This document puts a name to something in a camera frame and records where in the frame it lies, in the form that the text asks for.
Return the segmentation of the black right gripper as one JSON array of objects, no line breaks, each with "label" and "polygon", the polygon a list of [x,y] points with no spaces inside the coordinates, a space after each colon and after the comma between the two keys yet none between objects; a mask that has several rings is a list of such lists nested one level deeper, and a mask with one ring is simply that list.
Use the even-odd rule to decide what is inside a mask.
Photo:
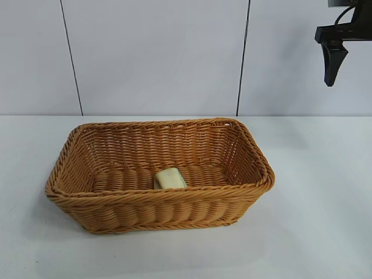
[{"label": "black right gripper", "polygon": [[[353,10],[349,22],[340,20]],[[343,46],[345,41],[371,41],[371,7],[347,7],[336,19],[333,25],[318,26],[315,41],[323,46],[324,82],[328,87],[335,83],[342,62],[348,54]]]}]

